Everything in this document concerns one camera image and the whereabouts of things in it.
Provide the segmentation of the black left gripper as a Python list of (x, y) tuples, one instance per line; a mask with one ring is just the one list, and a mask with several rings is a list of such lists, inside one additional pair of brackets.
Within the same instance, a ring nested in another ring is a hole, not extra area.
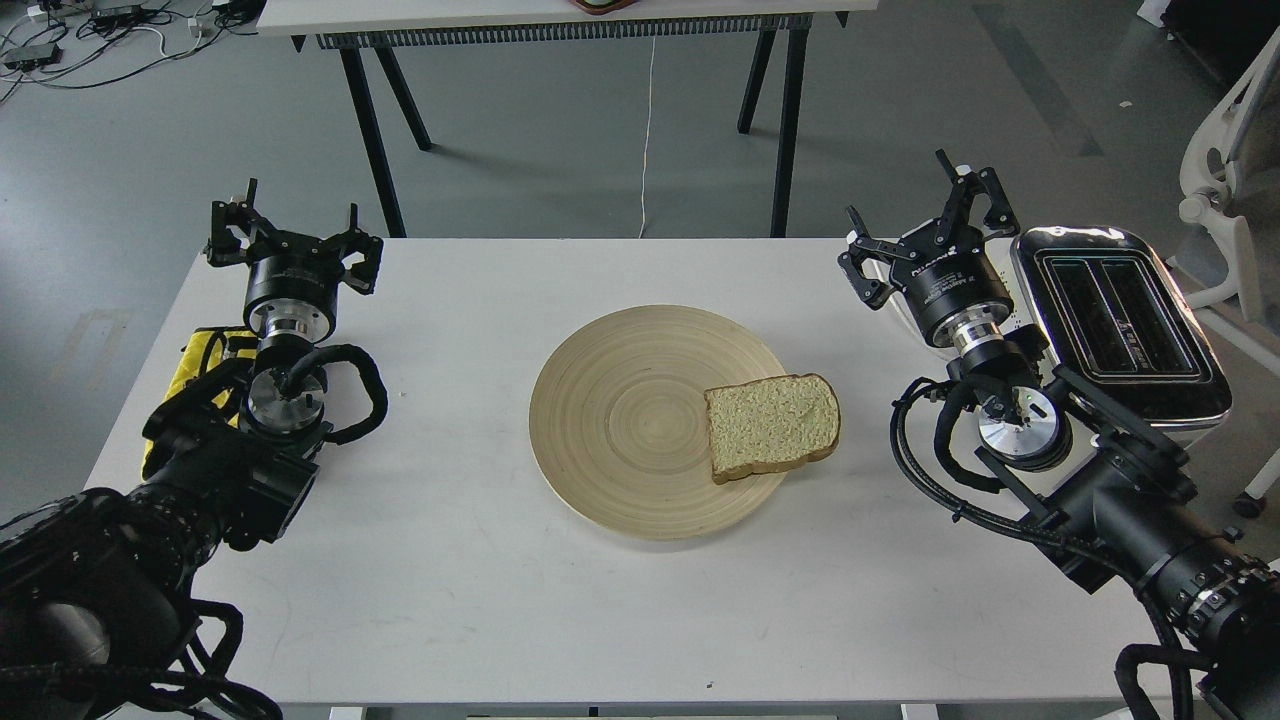
[(250, 266), (244, 324), (261, 340), (293, 334), (324, 341), (337, 328), (338, 291), (375, 291), (383, 238), (364, 231), (351, 202), (344, 231), (319, 238), (280, 231), (255, 206), (259, 179), (242, 196), (211, 205), (205, 259), (210, 266)]

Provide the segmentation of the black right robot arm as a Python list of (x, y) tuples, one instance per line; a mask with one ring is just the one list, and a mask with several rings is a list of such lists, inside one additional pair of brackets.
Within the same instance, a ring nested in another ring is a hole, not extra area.
[(1215, 428), (1233, 397), (1181, 292), (1138, 236), (1023, 228), (992, 167), (937, 158), (940, 214), (888, 241), (847, 208), (838, 256), (868, 307), (900, 295), (923, 343), (955, 354), (943, 380), (893, 402), (899, 469), (955, 521), (1033, 544), (1082, 589), (1130, 588), (1157, 635), (1115, 662), (1133, 717), (1158, 716), (1138, 676), (1153, 664), (1178, 719), (1194, 693), (1222, 719), (1275, 719), (1277, 571), (1190, 510), (1178, 434)]

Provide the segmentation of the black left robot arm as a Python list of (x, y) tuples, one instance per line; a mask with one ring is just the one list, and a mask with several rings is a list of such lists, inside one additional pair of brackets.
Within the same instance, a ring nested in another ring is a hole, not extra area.
[(342, 284), (370, 295), (383, 241), (358, 209), (328, 237), (275, 227), (253, 202), (216, 201), (211, 266), (248, 269), (243, 328), (255, 354), (224, 351), (161, 402), (142, 434), (141, 482), (90, 488), (3, 525), (3, 716), (100, 719), (123, 705), (205, 717), (279, 719), (229, 676), (244, 632), (230, 603), (195, 597), (220, 547), (280, 539), (316, 480), (325, 445), (384, 423), (372, 357), (330, 345)]

